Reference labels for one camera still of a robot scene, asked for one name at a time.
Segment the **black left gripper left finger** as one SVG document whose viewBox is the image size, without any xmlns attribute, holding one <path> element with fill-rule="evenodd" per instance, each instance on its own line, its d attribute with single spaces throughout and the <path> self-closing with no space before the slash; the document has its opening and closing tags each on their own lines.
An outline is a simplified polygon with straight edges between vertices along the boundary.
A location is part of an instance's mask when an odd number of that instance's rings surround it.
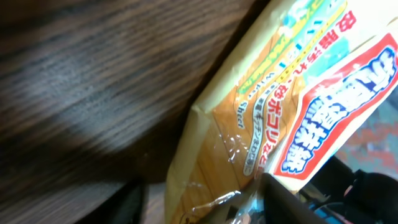
<svg viewBox="0 0 398 224">
<path fill-rule="evenodd" d="M 134 179 L 76 224 L 138 224 L 142 218 L 145 193 L 144 181 Z"/>
</svg>

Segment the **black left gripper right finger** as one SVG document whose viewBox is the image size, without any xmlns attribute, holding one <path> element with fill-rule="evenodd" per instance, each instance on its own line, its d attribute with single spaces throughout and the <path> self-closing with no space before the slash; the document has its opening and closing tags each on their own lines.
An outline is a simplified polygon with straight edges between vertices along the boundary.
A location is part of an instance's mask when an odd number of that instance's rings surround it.
<svg viewBox="0 0 398 224">
<path fill-rule="evenodd" d="M 260 188 L 264 196 L 266 223 L 326 224 L 270 174 L 261 175 Z"/>
</svg>

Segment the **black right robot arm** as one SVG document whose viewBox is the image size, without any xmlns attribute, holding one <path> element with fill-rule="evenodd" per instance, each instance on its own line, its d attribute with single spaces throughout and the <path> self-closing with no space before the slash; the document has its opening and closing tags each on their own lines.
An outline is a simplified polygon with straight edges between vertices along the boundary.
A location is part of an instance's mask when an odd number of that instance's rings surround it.
<svg viewBox="0 0 398 224">
<path fill-rule="evenodd" d="M 397 181 L 377 172 L 352 171 L 331 157 L 310 180 L 324 200 L 308 207 L 327 223 L 397 224 Z"/>
</svg>

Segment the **yellow snack bag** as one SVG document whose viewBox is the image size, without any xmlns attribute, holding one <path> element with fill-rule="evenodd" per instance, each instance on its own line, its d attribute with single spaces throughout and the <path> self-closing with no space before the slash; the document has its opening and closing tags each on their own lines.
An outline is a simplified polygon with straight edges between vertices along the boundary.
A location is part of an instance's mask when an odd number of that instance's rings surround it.
<svg viewBox="0 0 398 224">
<path fill-rule="evenodd" d="M 396 1 L 269 2 L 190 109 L 165 221 L 197 222 L 264 173 L 299 191 L 396 87 Z"/>
</svg>

